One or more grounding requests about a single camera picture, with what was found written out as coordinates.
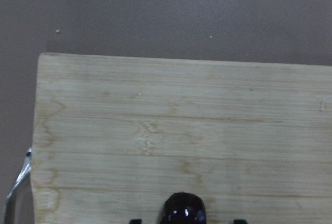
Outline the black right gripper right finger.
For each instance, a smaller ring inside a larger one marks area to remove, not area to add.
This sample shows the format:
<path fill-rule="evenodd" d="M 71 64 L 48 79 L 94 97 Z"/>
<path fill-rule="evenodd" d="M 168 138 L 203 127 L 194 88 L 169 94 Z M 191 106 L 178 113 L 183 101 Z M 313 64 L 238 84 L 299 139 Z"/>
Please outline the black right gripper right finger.
<path fill-rule="evenodd" d="M 246 220 L 245 219 L 235 219 L 233 221 L 233 224 L 246 224 Z"/>

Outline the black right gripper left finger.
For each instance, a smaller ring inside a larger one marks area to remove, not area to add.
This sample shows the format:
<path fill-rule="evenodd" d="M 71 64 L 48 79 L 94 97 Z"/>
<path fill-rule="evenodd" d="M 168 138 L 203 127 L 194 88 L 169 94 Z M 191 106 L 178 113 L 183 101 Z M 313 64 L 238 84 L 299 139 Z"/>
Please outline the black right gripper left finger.
<path fill-rule="evenodd" d="M 131 219 L 129 221 L 129 224 L 142 224 L 142 220 L 141 219 Z"/>

